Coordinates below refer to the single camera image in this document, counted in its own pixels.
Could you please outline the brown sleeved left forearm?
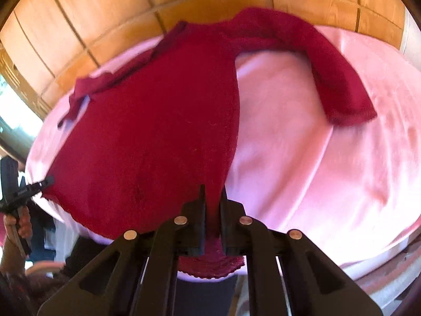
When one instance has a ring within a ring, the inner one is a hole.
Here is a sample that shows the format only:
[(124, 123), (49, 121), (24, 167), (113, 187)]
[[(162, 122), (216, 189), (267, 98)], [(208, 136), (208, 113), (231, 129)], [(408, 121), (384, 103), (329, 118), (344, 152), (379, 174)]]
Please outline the brown sleeved left forearm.
[(1, 259), (1, 274), (7, 275), (24, 275), (26, 259), (21, 255), (17, 245), (5, 237), (3, 256)]

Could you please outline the person's left hand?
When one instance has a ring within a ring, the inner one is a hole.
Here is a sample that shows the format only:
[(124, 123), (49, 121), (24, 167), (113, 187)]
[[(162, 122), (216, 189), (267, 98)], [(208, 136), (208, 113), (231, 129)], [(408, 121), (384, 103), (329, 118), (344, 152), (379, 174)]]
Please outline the person's left hand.
[(14, 234), (15, 230), (19, 234), (19, 237), (30, 240), (33, 232), (28, 208), (22, 207), (20, 209), (19, 220), (16, 220), (13, 215), (5, 214), (4, 227), (6, 229), (7, 238), (15, 245), (19, 242), (19, 239)]

